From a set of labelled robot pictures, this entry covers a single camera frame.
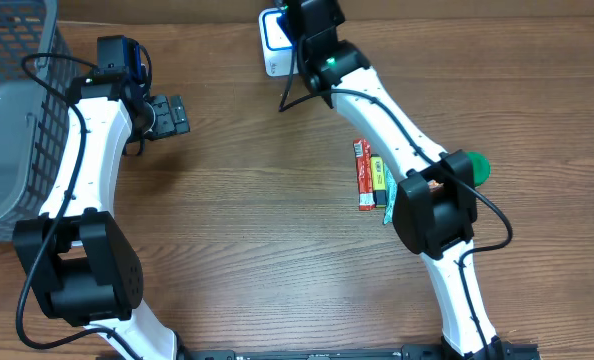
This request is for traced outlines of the yellow black battery tube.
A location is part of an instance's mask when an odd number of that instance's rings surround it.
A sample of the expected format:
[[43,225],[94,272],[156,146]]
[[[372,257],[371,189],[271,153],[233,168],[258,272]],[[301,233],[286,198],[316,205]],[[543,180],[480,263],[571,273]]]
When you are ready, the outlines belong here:
[[383,159],[376,154],[370,158],[373,200],[376,208],[385,208],[387,205],[386,175]]

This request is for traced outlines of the teal tissue packet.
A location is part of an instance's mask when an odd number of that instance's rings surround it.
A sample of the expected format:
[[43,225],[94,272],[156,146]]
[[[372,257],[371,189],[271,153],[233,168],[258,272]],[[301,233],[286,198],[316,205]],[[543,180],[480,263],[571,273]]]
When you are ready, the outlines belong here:
[[391,223],[393,219],[394,205],[397,194],[397,182],[387,165],[384,165],[384,174],[386,181],[386,207],[384,210],[383,224],[387,225]]

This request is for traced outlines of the orange Kleenex tissue pack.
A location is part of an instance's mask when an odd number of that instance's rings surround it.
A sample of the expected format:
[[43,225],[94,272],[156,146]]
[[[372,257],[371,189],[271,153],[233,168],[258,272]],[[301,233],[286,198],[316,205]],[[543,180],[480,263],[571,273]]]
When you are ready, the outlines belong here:
[[436,180],[429,181],[428,187],[429,187],[431,193],[439,193],[444,190],[444,184],[437,182]]

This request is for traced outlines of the green lid jar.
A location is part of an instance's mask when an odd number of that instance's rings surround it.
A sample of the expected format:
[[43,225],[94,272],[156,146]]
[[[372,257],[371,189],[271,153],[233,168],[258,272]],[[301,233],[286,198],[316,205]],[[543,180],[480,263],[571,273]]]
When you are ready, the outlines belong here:
[[467,156],[472,163],[474,185],[479,187],[483,185],[491,175],[490,162],[483,154],[478,152],[468,152]]

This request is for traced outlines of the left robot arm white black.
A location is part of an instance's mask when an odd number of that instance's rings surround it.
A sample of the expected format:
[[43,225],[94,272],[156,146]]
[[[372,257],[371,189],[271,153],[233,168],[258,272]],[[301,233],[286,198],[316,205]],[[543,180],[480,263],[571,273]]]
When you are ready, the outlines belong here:
[[140,259],[113,210],[127,145],[188,133],[183,102],[151,94],[148,51],[126,36],[98,38],[89,68],[65,92],[46,88],[66,105],[69,129],[38,216],[13,230],[26,273],[17,335],[36,350],[97,334],[124,359],[188,359],[180,335],[144,300]]

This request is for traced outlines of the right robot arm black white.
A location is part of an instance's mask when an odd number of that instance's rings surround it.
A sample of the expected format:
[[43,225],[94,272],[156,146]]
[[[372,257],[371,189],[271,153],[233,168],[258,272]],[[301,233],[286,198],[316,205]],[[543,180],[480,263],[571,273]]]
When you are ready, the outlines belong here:
[[339,39],[345,17],[338,2],[285,0],[277,6],[279,26],[293,47],[291,69],[310,97],[322,98],[362,133],[397,183],[393,226],[428,270],[441,311],[443,357],[502,358],[474,271],[473,224],[482,196],[472,159],[447,152],[419,130],[368,58]]

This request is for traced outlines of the white barcode scanner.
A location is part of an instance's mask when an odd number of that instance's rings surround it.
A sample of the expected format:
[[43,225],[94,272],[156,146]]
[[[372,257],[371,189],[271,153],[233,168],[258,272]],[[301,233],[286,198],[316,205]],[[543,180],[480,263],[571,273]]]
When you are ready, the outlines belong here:
[[292,44],[279,25],[281,16],[279,9],[269,8],[258,17],[264,65],[270,77],[283,77],[290,73]]

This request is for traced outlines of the grey plastic mesh basket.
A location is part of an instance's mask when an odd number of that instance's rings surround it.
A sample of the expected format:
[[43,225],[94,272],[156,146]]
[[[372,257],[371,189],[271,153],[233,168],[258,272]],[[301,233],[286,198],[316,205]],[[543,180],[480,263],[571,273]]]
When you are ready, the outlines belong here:
[[79,75],[57,17],[56,0],[0,1],[0,242],[38,215],[66,144],[67,107],[27,75],[58,91]]

